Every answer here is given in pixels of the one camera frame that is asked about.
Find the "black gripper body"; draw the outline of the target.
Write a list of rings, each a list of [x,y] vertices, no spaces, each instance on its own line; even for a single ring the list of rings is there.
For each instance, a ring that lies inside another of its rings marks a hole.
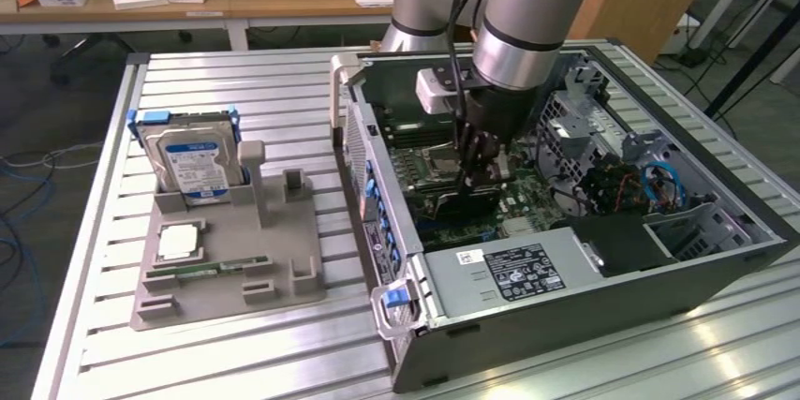
[[[498,156],[500,147],[519,135],[531,117],[536,89],[506,90],[495,86],[476,88],[467,94],[467,124],[476,154]]]

